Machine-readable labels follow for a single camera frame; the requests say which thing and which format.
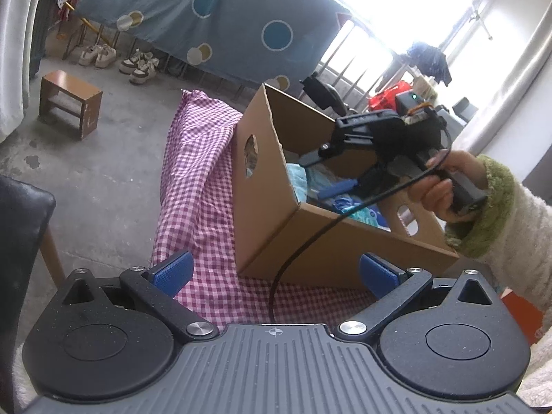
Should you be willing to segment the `green cuffed sleeve forearm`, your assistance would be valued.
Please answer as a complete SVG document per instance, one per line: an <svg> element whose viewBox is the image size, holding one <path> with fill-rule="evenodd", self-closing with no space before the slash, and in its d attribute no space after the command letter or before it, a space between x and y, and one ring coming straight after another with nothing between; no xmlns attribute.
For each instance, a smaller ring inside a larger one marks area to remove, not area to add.
<svg viewBox="0 0 552 414"><path fill-rule="evenodd" d="M551 206L484 155L487 201L473 221L448 223L445 238L461 255L488 265L499 283L543 312L551 326Z"/></svg>

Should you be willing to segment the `person right hand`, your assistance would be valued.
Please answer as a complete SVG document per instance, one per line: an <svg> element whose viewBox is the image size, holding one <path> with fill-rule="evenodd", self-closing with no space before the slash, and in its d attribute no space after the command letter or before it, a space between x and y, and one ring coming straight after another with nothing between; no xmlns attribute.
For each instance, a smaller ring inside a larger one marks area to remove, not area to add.
<svg viewBox="0 0 552 414"><path fill-rule="evenodd" d="M489 185L485 165L466 151L451 151L442 167L448 172L458 171L464 174L480 190L486 190ZM412 202L421 204L425 210L433 212L446 223L468 223L480 214L480 211L473 211L460 216L453 211L453 182L449 178L427 176L409 188L408 196Z"/></svg>

